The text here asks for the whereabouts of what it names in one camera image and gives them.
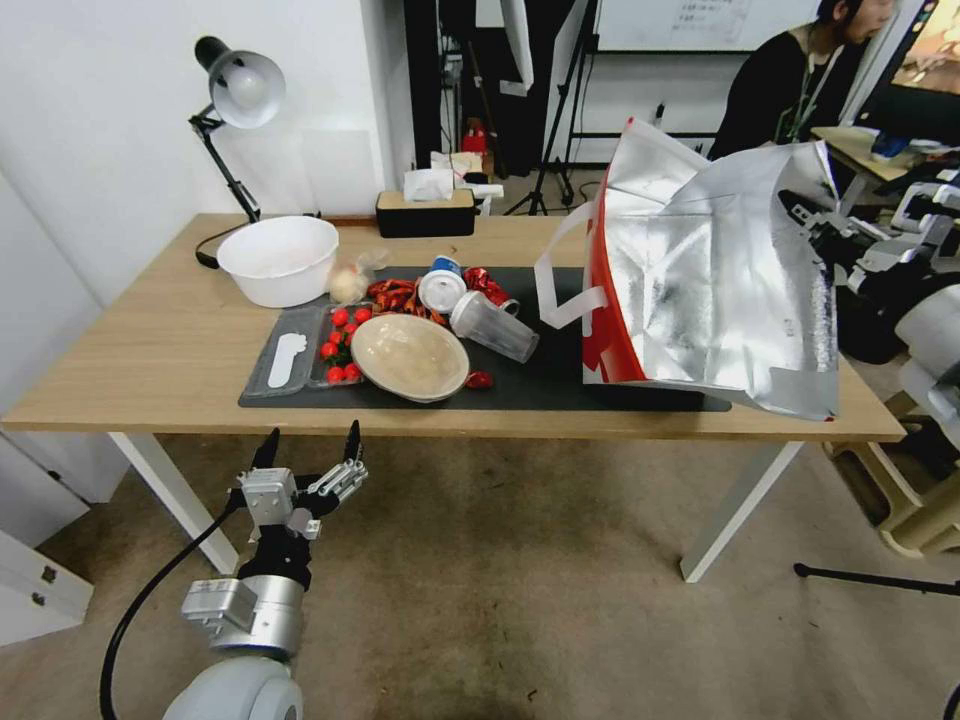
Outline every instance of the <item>desk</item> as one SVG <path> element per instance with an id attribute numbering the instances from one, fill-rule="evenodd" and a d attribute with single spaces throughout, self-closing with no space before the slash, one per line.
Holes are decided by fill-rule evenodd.
<path id="1" fill-rule="evenodd" d="M 874 160 L 870 149 L 876 136 L 863 128 L 819 127 L 810 132 L 814 138 L 827 144 L 833 157 L 856 173 L 843 195 L 841 211 L 844 215 L 850 213 L 869 183 L 879 185 L 896 180 L 916 164 L 916 156 L 909 151 L 900 153 L 888 163 Z"/>
<path id="2" fill-rule="evenodd" d="M 249 303 L 193 248 L 237 223 L 198 215 L 4 418 L 11 430 L 105 431 L 186 531 L 211 521 L 152 433 L 342 434 L 354 418 L 366 436 L 755 440 L 773 443 L 737 482 L 681 564 L 698 580 L 804 441 L 895 441 L 899 423 L 844 361 L 841 417 L 815 423 L 734 406 L 726 413 L 241 408 L 237 398 L 279 311 Z M 384 241 L 373 227 L 340 228 L 341 256 L 386 244 L 396 265 L 429 265 L 442 253 L 464 265 L 533 265 L 559 218 L 478 218 L 471 237 Z M 580 233 L 554 252 L 581 267 Z M 223 573 L 237 553 L 218 532 L 201 546 Z"/>

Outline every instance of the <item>lamp arm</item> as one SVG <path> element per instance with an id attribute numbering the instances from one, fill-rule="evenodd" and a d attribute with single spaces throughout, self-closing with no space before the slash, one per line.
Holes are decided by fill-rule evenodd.
<path id="1" fill-rule="evenodd" d="M 212 112 L 213 105 L 207 105 L 207 107 L 190 118 L 190 125 L 203 141 L 203 146 L 217 164 L 220 174 L 223 175 L 224 180 L 227 181 L 227 187 L 230 188 L 230 192 L 233 193 L 237 202 L 240 203 L 240 207 L 242 207 L 243 211 L 247 214 L 247 218 L 251 223 L 255 223 L 260 219 L 260 205 L 253 195 L 250 194 L 250 191 L 244 187 L 243 183 L 233 177 L 227 164 L 214 147 L 210 135 L 214 130 L 223 126 L 224 122 L 223 120 L 214 120 L 211 118 L 210 114 Z"/>

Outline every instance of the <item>computer screen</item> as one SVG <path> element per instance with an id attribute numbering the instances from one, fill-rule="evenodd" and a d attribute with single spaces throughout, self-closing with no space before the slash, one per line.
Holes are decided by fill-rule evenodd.
<path id="1" fill-rule="evenodd" d="M 940 0 L 907 51 L 893 84 L 960 95 L 960 0 Z"/>
<path id="2" fill-rule="evenodd" d="M 960 0 L 924 3 L 857 124 L 960 144 Z"/>

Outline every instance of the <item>clear plastic cup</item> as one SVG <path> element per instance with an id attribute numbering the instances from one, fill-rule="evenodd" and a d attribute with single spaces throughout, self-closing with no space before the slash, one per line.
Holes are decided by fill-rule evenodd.
<path id="1" fill-rule="evenodd" d="M 457 337 L 478 342 L 519 363 L 530 359 L 540 341 L 533 330 L 476 290 L 460 298 L 450 314 L 450 327 Z"/>

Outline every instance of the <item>lanyard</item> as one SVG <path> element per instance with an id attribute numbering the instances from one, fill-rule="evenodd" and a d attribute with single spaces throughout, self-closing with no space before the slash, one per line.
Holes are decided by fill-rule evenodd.
<path id="1" fill-rule="evenodd" d="M 810 96 L 810 100 L 807 102 L 806 107 L 804 107 L 803 99 L 807 95 L 807 90 L 810 87 L 810 80 L 813 77 L 814 71 L 813 53 L 807 56 L 807 67 L 805 68 L 805 72 L 803 74 L 803 86 L 800 89 L 800 100 L 797 104 L 797 116 L 789 136 L 791 142 L 796 142 L 797 137 L 800 135 L 801 128 L 807 124 L 807 121 L 810 120 L 814 110 L 817 109 L 817 99 L 820 97 L 820 93 L 823 92 L 823 88 L 826 86 L 827 80 L 830 78 L 830 73 L 833 72 L 833 68 L 836 66 L 837 60 L 840 58 L 840 54 L 843 52 L 843 47 L 844 46 L 841 45 L 833 51 L 833 55 L 830 56 L 830 61 L 827 63 L 827 69 L 824 70 L 823 77 L 820 78 L 820 83 L 817 85 L 817 89 L 813 91 L 813 95 Z"/>

